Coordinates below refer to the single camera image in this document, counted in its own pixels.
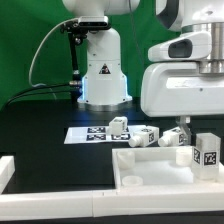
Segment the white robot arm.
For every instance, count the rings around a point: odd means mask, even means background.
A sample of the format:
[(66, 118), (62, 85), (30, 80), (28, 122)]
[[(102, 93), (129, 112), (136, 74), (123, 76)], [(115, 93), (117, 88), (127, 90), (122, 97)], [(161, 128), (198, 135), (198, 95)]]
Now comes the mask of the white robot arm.
[[(75, 15), (69, 22), (75, 41), (88, 42), (79, 104), (107, 110), (129, 101), (120, 37), (108, 17), (130, 12), (140, 0), (62, 2)], [(149, 117), (176, 116), (189, 144), (188, 116), (224, 113), (224, 0), (155, 0), (155, 7), (160, 23), (181, 35), (149, 49), (140, 106)]]

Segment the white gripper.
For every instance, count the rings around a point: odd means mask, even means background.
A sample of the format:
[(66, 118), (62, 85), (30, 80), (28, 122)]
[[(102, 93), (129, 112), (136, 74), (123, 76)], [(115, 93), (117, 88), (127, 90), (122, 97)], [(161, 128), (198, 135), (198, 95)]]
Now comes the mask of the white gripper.
[(200, 74), (195, 62), (156, 63), (143, 76), (141, 109), (150, 117), (178, 116), (183, 144), (191, 144), (189, 116), (224, 114), (224, 75)]

